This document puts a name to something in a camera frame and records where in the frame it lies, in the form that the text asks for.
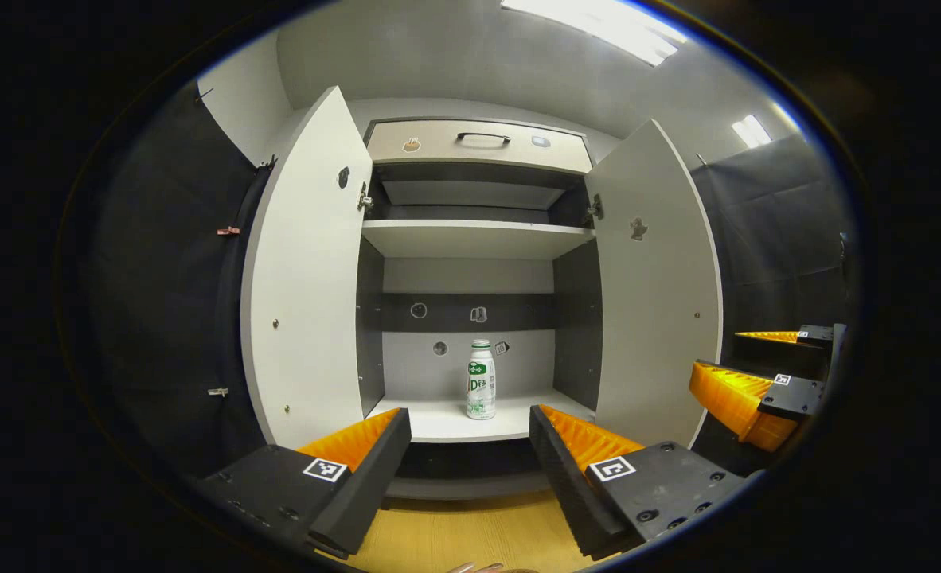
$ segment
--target ceiling light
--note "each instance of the ceiling light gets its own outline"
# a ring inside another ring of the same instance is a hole
[[[651,65],[659,65],[677,52],[666,38],[686,43],[686,37],[678,30],[633,4],[617,0],[502,0],[502,7],[590,33]]]
[[[753,115],[743,118],[743,121],[736,121],[732,124],[732,130],[740,136],[748,148],[754,149],[755,146],[762,146],[771,142],[771,137],[761,126],[761,122]]]

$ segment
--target shelf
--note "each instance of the shelf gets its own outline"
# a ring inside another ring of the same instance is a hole
[[[394,407],[406,407],[410,411],[410,442],[433,443],[526,438],[529,413],[536,403],[544,403],[588,422],[594,421],[594,412],[554,389],[531,396],[499,396],[497,403],[498,411],[492,420],[471,420],[467,417],[467,401],[464,399],[403,400],[386,395],[368,417]]]
[[[588,228],[504,221],[365,221],[364,236],[387,258],[551,261],[595,238]]]

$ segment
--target drawer handle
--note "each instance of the drawer handle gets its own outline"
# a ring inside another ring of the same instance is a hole
[[[456,141],[463,140],[464,135],[484,135],[486,138],[500,138],[502,140],[502,145],[506,145],[508,142],[510,142],[509,135],[479,134],[477,131],[460,131],[459,134],[456,134]]]

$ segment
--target water bottle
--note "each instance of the water bottle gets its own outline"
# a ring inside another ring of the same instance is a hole
[[[475,338],[467,363],[467,416],[488,420],[495,416],[495,358],[486,338]]]

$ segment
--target white cabinet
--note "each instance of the white cabinet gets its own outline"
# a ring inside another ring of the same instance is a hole
[[[413,442],[519,439],[533,403],[639,442],[689,441],[701,408],[686,381],[693,360],[718,359],[720,280],[697,191],[655,121],[591,168],[583,135],[495,119],[382,120],[362,142],[330,88],[295,137],[264,192],[241,301],[270,442],[303,446],[397,406]],[[510,346],[488,421],[463,414],[474,337]]]

